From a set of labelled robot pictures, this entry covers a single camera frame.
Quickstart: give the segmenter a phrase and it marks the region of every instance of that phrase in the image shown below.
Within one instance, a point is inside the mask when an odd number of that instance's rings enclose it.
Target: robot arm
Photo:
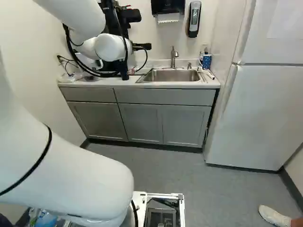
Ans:
[[[125,58],[121,37],[100,34],[105,15],[95,0],[35,2],[70,28],[79,52],[106,61]],[[131,52],[130,41],[127,47]],[[0,105],[0,202],[55,211],[84,226],[120,226],[132,200],[131,171],[66,142],[35,119],[15,100],[1,57]]]
[[[96,0],[34,0],[70,28],[73,49],[94,60],[116,61],[125,58],[122,37],[101,32],[105,15]],[[128,56],[132,44],[125,39]]]

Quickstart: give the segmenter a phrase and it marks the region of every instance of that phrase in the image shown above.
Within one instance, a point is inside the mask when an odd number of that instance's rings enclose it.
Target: white countertop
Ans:
[[[149,69],[143,69],[142,73],[148,72]],[[122,80],[120,77],[102,78],[95,82],[75,81],[73,83],[58,83],[59,87],[112,87],[112,88],[187,88],[187,89],[216,89],[221,84],[215,78],[210,79],[206,74],[204,78],[207,82],[152,82],[152,83],[136,83],[142,75],[130,76],[129,80]]]

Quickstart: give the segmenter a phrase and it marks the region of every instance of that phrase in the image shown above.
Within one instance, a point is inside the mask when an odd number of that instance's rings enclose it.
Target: gray carpet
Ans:
[[[137,191],[183,193],[187,227],[271,227],[260,204],[302,215],[279,175],[208,167],[201,154],[99,144],[87,150],[128,166]]]

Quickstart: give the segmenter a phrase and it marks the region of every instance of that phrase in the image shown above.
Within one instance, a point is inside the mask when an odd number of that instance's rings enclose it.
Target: paper towel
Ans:
[[[158,24],[178,22],[180,20],[180,15],[180,13],[158,14],[157,21]]]

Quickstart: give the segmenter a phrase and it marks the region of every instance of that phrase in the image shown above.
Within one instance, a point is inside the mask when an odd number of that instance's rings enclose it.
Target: foot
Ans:
[[[274,209],[271,209],[270,207],[260,205],[259,206],[259,213],[262,216],[262,218],[269,222],[270,224],[273,224],[278,227],[291,227],[290,221],[291,218],[284,216]]]

